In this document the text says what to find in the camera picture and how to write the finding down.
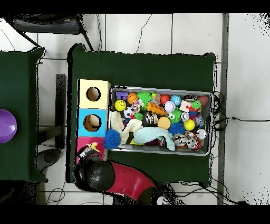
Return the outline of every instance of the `white ball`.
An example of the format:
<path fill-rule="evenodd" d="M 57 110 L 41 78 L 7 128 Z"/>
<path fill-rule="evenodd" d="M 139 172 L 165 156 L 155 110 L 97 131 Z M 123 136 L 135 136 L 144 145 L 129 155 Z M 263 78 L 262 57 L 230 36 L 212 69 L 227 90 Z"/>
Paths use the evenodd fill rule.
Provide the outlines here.
<path fill-rule="evenodd" d="M 170 113 L 170 112 L 173 112 L 175 110 L 175 103 L 172 102 L 172 101 L 167 101 L 165 104 L 164 104 L 164 109 L 167 113 Z"/>

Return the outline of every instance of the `red ball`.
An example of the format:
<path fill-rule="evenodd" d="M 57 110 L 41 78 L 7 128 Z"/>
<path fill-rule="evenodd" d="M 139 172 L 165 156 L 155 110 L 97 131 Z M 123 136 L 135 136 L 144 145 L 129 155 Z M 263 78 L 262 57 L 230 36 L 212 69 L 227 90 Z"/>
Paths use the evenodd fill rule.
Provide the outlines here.
<path fill-rule="evenodd" d="M 170 100 L 170 97 L 168 95 L 166 95 L 166 94 L 163 94 L 163 95 L 160 96 L 160 103 L 162 105 L 165 104 L 169 100 Z"/>

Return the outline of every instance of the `yellow ball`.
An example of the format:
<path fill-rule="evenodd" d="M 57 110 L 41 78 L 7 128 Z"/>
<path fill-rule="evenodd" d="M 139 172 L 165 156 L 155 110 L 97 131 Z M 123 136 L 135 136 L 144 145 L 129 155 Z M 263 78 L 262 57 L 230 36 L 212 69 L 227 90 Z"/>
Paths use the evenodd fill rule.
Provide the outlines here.
<path fill-rule="evenodd" d="M 122 99 L 119 99 L 114 103 L 114 107 L 118 111 L 123 111 L 126 108 L 126 102 L 124 100 L 122 100 Z"/>
<path fill-rule="evenodd" d="M 193 120 L 189 119 L 184 123 L 185 130 L 193 130 L 195 128 L 195 123 Z"/>

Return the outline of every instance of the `green table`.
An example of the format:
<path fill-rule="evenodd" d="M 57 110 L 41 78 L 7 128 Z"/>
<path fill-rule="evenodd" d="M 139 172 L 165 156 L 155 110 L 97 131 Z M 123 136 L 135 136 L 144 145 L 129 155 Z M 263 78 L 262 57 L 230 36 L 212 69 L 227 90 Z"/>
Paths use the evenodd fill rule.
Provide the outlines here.
<path fill-rule="evenodd" d="M 37 62 L 43 48 L 29 52 L 0 51 L 0 108 L 17 120 L 17 132 L 0 144 L 0 180 L 46 181 L 35 168 L 37 141 Z"/>
<path fill-rule="evenodd" d="M 115 52 L 86 52 L 82 44 L 69 51 L 67 146 L 67 181 L 74 183 L 74 145 L 76 127 L 77 80 L 107 80 L 112 85 L 213 91 L 215 55 L 121 54 Z M 160 182 L 198 181 L 208 186 L 209 155 L 183 156 L 152 153 L 109 151 L 116 162 L 140 169 Z"/>

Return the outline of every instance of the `gray tray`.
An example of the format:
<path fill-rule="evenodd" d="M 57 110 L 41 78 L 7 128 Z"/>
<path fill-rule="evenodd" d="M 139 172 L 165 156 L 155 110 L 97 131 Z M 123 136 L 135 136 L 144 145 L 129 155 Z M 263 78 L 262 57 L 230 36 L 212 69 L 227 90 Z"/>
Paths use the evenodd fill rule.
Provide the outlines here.
<path fill-rule="evenodd" d="M 214 96 L 210 92 L 196 92 L 196 91 L 183 91 L 183 90 L 171 90 L 171 89 L 153 89 L 153 88 L 140 88 L 140 87 L 122 87 L 122 86 L 113 86 L 110 89 L 110 101 L 111 107 L 109 108 L 109 119 L 108 119 L 108 128 L 111 127 L 111 112 L 115 111 L 114 102 L 116 101 L 115 92 L 135 92 L 140 91 L 149 91 L 157 92 L 159 94 L 168 94 L 168 95 L 180 95 L 183 97 L 187 94 L 192 94 L 195 96 L 208 96 L 209 100 L 207 105 L 201 110 L 201 115 L 204 119 L 203 129 L 208 133 L 207 137 L 204 139 L 204 145 L 198 151 L 192 151 L 189 148 L 175 148 L 175 151 L 170 151 L 164 146 L 145 146 L 145 145 L 130 145 L 123 144 L 119 148 L 113 149 L 113 151 L 125 151 L 125 152 L 142 152 L 142 153 L 158 153 L 158 154 L 176 154 L 176 155 L 194 155 L 194 156 L 206 156 L 210 153 L 211 148 L 211 138 L 212 138 L 212 128 L 211 123 L 213 121 L 212 108 L 214 106 Z M 133 139 L 132 133 L 127 141 L 129 143 Z"/>

